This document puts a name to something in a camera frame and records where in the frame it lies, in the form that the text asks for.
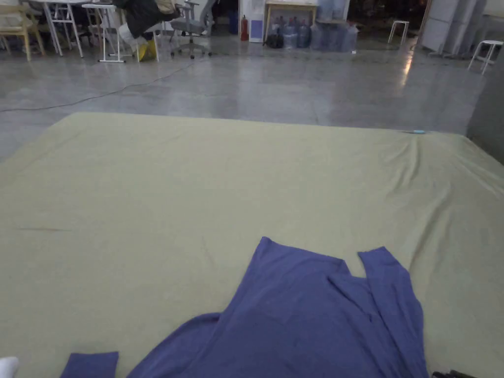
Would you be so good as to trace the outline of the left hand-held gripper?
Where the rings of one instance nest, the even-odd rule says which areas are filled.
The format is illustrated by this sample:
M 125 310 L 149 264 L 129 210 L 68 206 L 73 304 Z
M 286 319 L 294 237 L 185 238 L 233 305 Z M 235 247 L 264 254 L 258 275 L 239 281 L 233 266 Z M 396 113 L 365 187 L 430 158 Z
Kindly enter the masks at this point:
M 14 356 L 0 359 L 0 378 L 14 378 L 19 369 L 19 359 Z

